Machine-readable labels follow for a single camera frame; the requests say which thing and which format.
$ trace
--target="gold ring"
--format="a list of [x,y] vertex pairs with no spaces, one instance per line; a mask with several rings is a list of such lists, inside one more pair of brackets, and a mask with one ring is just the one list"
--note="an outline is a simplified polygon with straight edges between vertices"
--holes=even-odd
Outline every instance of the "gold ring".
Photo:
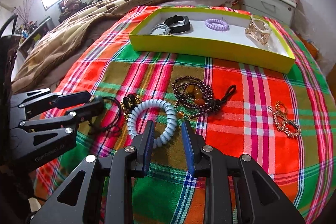
[[280,112],[281,114],[283,114],[283,115],[287,115],[287,113],[288,113],[287,107],[286,107],[285,104],[284,104],[283,102],[281,102],[281,101],[277,101],[277,102],[276,102],[276,104],[275,104],[275,109],[276,109],[278,112]]

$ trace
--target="drawer handle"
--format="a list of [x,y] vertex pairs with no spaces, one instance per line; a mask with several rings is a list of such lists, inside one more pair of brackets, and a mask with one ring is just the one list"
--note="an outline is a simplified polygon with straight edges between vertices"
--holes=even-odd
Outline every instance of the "drawer handle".
[[276,12],[276,7],[275,7],[275,5],[268,4],[268,3],[263,2],[263,1],[261,2],[261,4],[263,5],[263,7],[264,7],[266,10],[269,10],[269,11],[271,11],[271,12],[273,12],[273,13]]

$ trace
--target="fur blanket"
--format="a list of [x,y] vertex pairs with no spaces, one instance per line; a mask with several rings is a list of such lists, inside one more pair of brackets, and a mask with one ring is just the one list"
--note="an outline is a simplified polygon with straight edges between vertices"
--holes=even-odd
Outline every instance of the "fur blanket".
[[119,20],[137,6],[167,1],[172,0],[102,0],[85,7],[41,39],[16,75],[13,92],[33,90],[51,70],[75,54],[100,22]]

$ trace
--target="gold chain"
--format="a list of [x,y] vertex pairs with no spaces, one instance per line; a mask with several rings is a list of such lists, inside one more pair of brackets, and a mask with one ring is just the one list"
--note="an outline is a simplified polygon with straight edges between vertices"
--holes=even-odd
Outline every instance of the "gold chain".
[[[284,103],[282,103],[281,101],[277,101],[275,104],[276,110],[273,110],[270,106],[268,107],[268,109],[272,111],[273,121],[278,131],[284,132],[289,138],[294,138],[301,134],[301,128],[295,123],[295,121],[289,120],[287,118],[288,110]],[[291,132],[287,127],[288,125],[293,126],[295,128],[295,131]]]
[[137,96],[135,97],[135,104],[134,104],[134,105],[133,105],[133,103],[131,102],[131,99],[128,98],[128,105],[130,106],[129,108],[125,107],[123,101],[120,102],[120,104],[121,104],[121,109],[122,109],[122,111],[123,111],[124,118],[125,118],[126,121],[128,120],[129,115],[131,114],[132,110],[133,110],[138,104],[140,104],[141,101],[142,101],[142,95],[137,95]]

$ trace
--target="drawer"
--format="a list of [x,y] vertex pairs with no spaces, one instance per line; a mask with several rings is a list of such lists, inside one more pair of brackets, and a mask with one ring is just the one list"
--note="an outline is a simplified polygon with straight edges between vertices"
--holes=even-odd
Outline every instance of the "drawer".
[[279,21],[291,25],[295,8],[281,0],[243,0],[247,7],[254,8],[262,15],[275,18]]
[[266,14],[265,12],[262,12],[262,11],[259,11],[257,9],[254,9],[252,7],[249,7],[249,6],[246,6],[244,4],[241,5],[241,9],[244,10],[244,11],[248,11],[250,13],[252,13],[253,15],[257,15],[257,16],[265,16],[265,17],[268,17],[268,18],[272,18],[272,19],[275,19],[277,20],[278,22],[283,22],[281,21],[280,19],[274,17],[274,16],[271,16],[271,15],[268,15]]

